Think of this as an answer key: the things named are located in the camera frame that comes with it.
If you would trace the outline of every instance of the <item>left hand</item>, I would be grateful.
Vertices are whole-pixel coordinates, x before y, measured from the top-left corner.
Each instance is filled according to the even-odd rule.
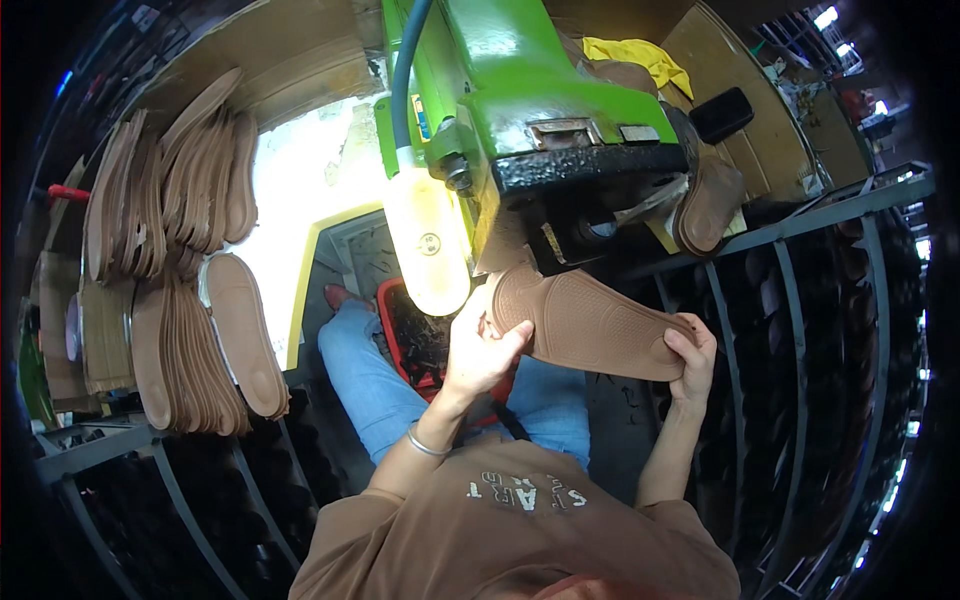
[[[465,414],[478,397],[503,378],[533,336],[534,324],[530,321],[503,335],[487,323],[484,317],[492,293],[490,284],[477,287],[453,320],[444,386],[433,403],[440,401]]]
[[[663,341],[684,362],[684,374],[670,382],[670,394],[678,408],[703,415],[707,411],[707,397],[713,383],[713,363],[717,353],[717,339],[713,337],[700,317],[690,313],[675,315],[693,328],[697,343],[694,345],[679,331],[667,329]]]

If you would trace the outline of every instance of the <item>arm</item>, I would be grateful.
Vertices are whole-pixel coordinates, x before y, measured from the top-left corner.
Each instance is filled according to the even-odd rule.
[[[684,499],[693,450],[707,413],[707,396],[713,381],[713,362],[717,350],[716,338],[696,315],[678,313],[677,316],[693,327],[697,344],[694,346],[673,329],[667,329],[663,335],[666,344],[681,355],[686,366],[684,375],[670,382],[673,402],[650,459],[637,482],[637,509],[666,500]]]
[[[529,321],[502,336],[492,329],[485,319],[491,293],[490,285],[477,287],[450,327],[444,386],[411,431],[431,450],[450,449],[470,406],[503,378],[533,335],[534,326]],[[403,436],[380,461],[362,493],[402,502],[444,458],[420,450]]]

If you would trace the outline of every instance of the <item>green machine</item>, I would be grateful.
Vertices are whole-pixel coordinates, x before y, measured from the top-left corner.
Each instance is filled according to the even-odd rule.
[[[685,177],[658,99],[578,73],[541,0],[385,0],[383,14],[387,175],[426,167],[456,192],[471,275],[531,254],[545,276],[606,256],[615,215]]]

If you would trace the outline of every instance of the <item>silver bracelet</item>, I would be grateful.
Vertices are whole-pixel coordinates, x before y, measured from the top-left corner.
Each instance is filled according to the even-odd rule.
[[[440,451],[440,452],[438,452],[437,450],[431,450],[430,448],[428,448],[428,447],[426,447],[425,445],[421,444],[421,443],[420,443],[420,440],[418,440],[417,438],[414,437],[414,426],[417,424],[417,421],[418,421],[418,420],[419,420],[419,419],[417,419],[417,420],[415,420],[414,422],[410,423],[410,426],[407,427],[407,439],[410,440],[410,444],[413,444],[414,447],[415,447],[417,450],[419,450],[420,452],[424,452],[424,453],[426,453],[426,454],[429,454],[430,456],[446,456],[446,455],[449,453],[449,451],[450,451],[451,448],[448,448],[448,449],[443,450],[443,451]]]

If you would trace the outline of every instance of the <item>blue jeans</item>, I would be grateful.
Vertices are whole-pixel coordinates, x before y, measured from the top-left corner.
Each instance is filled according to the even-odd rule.
[[[330,383],[376,465],[427,407],[380,354],[372,336],[382,331],[375,313],[359,300],[346,300],[317,336]],[[534,444],[569,454],[586,470],[590,455],[586,398],[584,372],[523,356],[507,406]],[[485,430],[510,438],[500,423]]]

